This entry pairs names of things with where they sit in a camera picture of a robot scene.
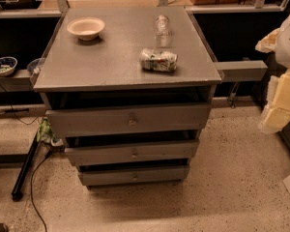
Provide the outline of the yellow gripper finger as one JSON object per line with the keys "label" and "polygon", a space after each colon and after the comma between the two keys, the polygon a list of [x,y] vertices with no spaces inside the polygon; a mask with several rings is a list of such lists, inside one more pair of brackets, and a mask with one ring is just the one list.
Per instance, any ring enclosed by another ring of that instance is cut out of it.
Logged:
{"label": "yellow gripper finger", "polygon": [[259,52],[270,53],[276,51],[276,39],[279,33],[279,29],[276,28],[263,39],[261,39],[255,46],[255,49]]}
{"label": "yellow gripper finger", "polygon": [[258,129],[263,133],[282,131],[290,122],[290,70],[281,77],[271,76],[266,101]]}

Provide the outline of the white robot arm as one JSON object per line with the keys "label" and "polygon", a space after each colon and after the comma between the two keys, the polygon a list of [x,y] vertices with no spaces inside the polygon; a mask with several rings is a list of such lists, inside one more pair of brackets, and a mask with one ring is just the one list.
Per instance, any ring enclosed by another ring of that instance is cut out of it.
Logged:
{"label": "white robot arm", "polygon": [[264,133],[276,133],[290,122],[290,15],[262,40],[255,49],[275,54],[275,61],[287,71],[280,77],[271,76],[268,83],[267,104],[258,128]]}

